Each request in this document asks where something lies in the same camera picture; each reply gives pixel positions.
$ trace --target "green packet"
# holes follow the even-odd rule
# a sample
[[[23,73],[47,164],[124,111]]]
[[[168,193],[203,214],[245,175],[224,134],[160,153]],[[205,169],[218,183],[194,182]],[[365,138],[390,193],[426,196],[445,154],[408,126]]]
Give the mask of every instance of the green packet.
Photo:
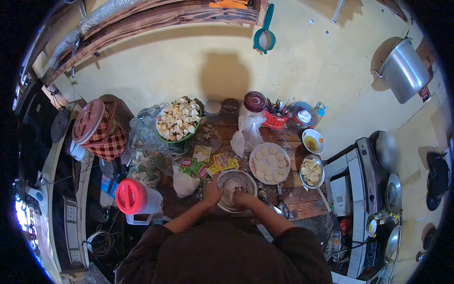
[[[195,159],[192,160],[191,171],[202,179],[205,179],[208,176],[207,165],[204,162],[197,162]]]
[[[184,158],[183,163],[181,164],[180,168],[183,170],[185,174],[191,175],[191,165],[192,159]]]

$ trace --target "plastic jug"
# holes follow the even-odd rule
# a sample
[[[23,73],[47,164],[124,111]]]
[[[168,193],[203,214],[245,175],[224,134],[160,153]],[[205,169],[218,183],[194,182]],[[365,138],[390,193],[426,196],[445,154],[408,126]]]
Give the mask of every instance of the plastic jug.
[[[118,209],[126,214],[130,225],[149,225],[153,214],[163,208],[162,195],[134,179],[124,179],[117,187],[115,202]],[[134,215],[149,214],[146,221],[134,220]]]

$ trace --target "red basket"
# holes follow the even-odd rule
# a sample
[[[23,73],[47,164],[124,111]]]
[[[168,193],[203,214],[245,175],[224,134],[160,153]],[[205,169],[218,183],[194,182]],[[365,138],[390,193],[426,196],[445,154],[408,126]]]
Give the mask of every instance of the red basket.
[[[263,125],[276,130],[281,130],[282,128],[284,128],[285,122],[288,119],[288,117],[274,116],[270,114],[267,110],[265,110],[265,118],[266,121],[263,123]]]

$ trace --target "red lid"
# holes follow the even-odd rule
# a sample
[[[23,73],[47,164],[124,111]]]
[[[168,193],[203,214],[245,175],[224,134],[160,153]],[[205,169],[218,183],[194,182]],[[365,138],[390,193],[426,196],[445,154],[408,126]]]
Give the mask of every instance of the red lid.
[[[259,92],[249,92],[244,96],[244,106],[248,111],[261,112],[265,109],[266,98]]]
[[[100,99],[89,102],[77,116],[73,126],[73,140],[79,145],[94,134],[104,115],[104,102]]]
[[[133,179],[122,180],[115,192],[115,202],[117,202],[118,209],[127,215],[139,212],[146,199],[145,188],[140,182]]]

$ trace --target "green bowl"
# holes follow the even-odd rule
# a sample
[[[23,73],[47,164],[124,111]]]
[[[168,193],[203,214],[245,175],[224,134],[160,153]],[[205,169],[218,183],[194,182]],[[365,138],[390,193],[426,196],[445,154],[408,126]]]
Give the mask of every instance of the green bowl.
[[[161,112],[158,114],[158,117],[156,118],[156,123],[158,123],[158,118],[161,117],[161,114],[163,113],[164,109],[161,110]],[[199,109],[199,114],[200,114],[200,117],[202,117],[202,112],[201,112],[201,109]],[[198,127],[200,126],[200,124],[202,123],[202,120],[199,120],[196,124],[196,131],[194,133],[189,133],[188,135],[186,135],[185,137],[183,137],[182,139],[180,140],[176,140],[176,141],[170,141],[170,140],[167,140],[165,139],[164,137],[162,137],[159,132],[158,132],[158,137],[161,138],[162,141],[166,142],[166,143],[169,143],[169,144],[175,144],[175,143],[180,143],[180,142],[183,142],[189,138],[191,138],[196,132],[197,132],[197,129]]]

